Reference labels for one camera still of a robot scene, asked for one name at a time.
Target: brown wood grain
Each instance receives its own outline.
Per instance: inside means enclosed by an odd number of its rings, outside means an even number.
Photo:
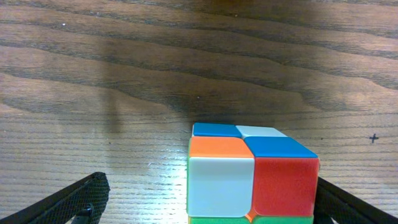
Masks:
[[[1,1],[0,218],[101,171],[101,223],[186,223],[196,121],[276,127],[320,156],[320,176],[398,216],[397,12],[395,0]]]

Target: orange tile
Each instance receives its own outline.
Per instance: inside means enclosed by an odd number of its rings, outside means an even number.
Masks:
[[[190,157],[254,158],[240,138],[194,136],[191,139]]]
[[[253,222],[254,218],[257,216],[257,212],[252,208],[250,212],[246,215],[246,218],[249,220],[250,223]]]

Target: puzzle cube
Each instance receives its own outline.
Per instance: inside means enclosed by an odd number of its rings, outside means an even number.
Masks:
[[[191,224],[310,224],[316,154],[275,128],[195,123],[188,155]]]

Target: black cross mark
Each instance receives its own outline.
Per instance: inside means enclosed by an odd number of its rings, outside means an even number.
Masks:
[[[369,139],[372,139],[372,143],[374,143],[374,140],[378,140],[379,137],[376,137],[376,134],[373,134],[373,137],[369,137]]]

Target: green cube face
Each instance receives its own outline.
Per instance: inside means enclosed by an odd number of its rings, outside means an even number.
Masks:
[[[312,224],[313,217],[256,217],[253,224]]]
[[[200,218],[191,217],[189,224],[250,224],[247,218]]]

